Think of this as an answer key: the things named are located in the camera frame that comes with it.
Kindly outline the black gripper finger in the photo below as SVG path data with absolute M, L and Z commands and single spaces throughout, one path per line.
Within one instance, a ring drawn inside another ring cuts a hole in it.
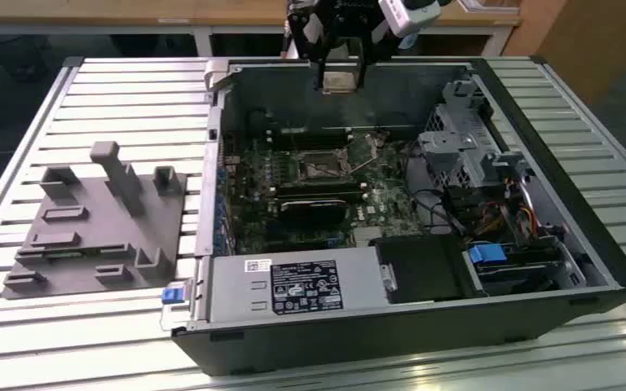
M 357 66 L 355 89 L 365 86 L 369 67 L 378 61 L 389 60 L 395 53 L 395 35 L 387 22 L 361 34 L 361 54 Z
M 326 17 L 328 2 L 287 2 L 287 26 L 298 56 L 315 68 L 314 89 L 323 86 L 328 55 Z

